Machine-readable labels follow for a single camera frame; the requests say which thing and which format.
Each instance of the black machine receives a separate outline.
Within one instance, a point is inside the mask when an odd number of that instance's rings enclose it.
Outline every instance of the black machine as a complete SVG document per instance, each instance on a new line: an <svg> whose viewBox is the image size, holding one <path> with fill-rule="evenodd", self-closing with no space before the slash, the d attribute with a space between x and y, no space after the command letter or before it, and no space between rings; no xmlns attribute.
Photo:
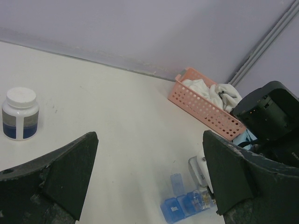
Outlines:
<svg viewBox="0 0 299 224"><path fill-rule="evenodd" d="M0 172L0 224L75 224L98 147L90 132L32 161Z"/></svg>
<svg viewBox="0 0 299 224"><path fill-rule="evenodd" d="M248 94L232 111L256 137L257 154L299 168L299 100L272 81Z"/></svg>
<svg viewBox="0 0 299 224"><path fill-rule="evenodd" d="M299 223L299 100L273 81L231 112L256 137L245 150L206 131L203 147L226 224Z"/></svg>

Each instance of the white towel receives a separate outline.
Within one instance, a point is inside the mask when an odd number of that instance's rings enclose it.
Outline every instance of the white towel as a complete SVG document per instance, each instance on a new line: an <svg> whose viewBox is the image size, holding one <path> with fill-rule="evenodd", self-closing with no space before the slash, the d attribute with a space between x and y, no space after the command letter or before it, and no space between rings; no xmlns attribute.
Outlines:
<svg viewBox="0 0 299 224"><path fill-rule="evenodd" d="M210 101L219 108L223 108L223 101L215 91L216 85L211 85L210 88Z"/></svg>
<svg viewBox="0 0 299 224"><path fill-rule="evenodd" d="M194 92L202 95L204 98L210 98L209 87L206 86L204 80L197 79L192 81L190 79L185 79L182 83L192 89Z"/></svg>
<svg viewBox="0 0 299 224"><path fill-rule="evenodd" d="M182 83L228 113L242 100L231 84L212 85L209 88L202 79L185 79Z"/></svg>
<svg viewBox="0 0 299 224"><path fill-rule="evenodd" d="M218 84L215 92L221 96L223 101L223 110L230 113L242 100L239 92L231 84Z"/></svg>

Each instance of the perforated basket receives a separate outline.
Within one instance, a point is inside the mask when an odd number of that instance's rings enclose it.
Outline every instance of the perforated basket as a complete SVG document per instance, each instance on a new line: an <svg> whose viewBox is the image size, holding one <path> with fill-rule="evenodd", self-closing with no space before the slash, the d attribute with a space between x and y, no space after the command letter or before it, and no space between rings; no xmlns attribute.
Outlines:
<svg viewBox="0 0 299 224"><path fill-rule="evenodd" d="M217 84L195 69L186 68L176 77L176 83L168 96L171 102L228 140L233 140L246 130L239 120L182 84L185 79L203 79L208 87Z"/></svg>

